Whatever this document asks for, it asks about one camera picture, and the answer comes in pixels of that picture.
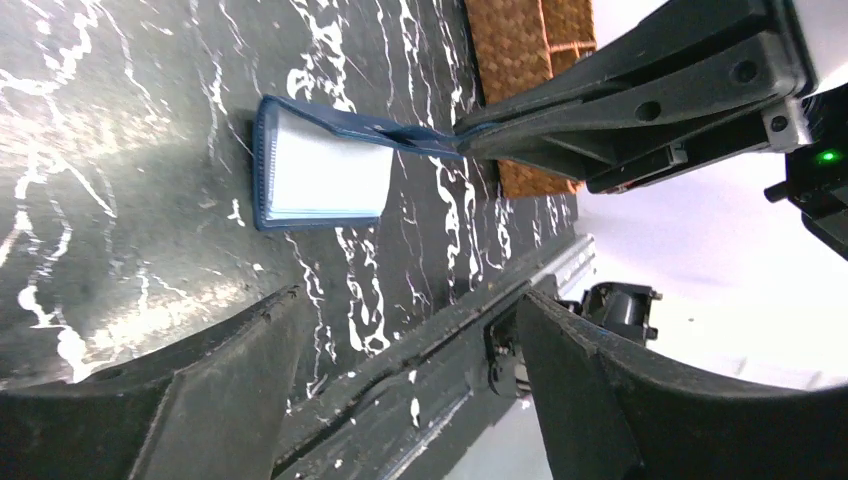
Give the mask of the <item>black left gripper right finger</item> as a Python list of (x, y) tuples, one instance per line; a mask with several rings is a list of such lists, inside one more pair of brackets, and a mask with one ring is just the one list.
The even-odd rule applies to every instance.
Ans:
[(843, 479), (847, 390), (763, 385), (662, 356), (539, 291), (518, 336), (556, 479)]

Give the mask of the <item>right arm base motor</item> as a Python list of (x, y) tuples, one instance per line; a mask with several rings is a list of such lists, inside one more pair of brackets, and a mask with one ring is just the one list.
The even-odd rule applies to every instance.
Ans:
[(650, 325), (651, 307), (663, 295), (650, 286), (621, 282), (597, 283), (580, 301), (558, 300), (569, 311), (594, 325), (645, 347), (658, 338)]

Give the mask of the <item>dark blue card holder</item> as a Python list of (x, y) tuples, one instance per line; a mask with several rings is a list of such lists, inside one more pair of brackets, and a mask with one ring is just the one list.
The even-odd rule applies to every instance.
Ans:
[(387, 204), (397, 153), (456, 158), (460, 141), (423, 126), (265, 95), (252, 129), (254, 225), (373, 223)]

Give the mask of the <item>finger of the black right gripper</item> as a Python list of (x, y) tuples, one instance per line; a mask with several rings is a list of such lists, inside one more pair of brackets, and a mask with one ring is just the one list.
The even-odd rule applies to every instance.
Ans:
[(580, 93), (632, 88), (717, 55), (759, 33), (805, 72), (805, 42), (790, 1), (668, 1), (634, 28), (545, 83), (458, 120), (457, 133), (513, 120)]
[(767, 143), (772, 86), (535, 88), (457, 122), (461, 152), (586, 183), (656, 183)]

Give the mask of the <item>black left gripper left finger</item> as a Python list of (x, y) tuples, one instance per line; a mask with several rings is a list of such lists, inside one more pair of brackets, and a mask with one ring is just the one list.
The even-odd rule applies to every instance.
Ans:
[(283, 288), (75, 383), (1, 394), (5, 479), (266, 479), (309, 300)]

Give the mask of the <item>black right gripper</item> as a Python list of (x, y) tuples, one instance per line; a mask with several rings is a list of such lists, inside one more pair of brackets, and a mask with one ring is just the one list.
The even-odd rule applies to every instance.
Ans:
[(847, 3), (788, 1), (793, 34), (811, 68), (812, 86), (795, 98), (807, 135), (785, 156), (784, 181), (764, 191), (788, 201), (803, 226), (847, 257)]

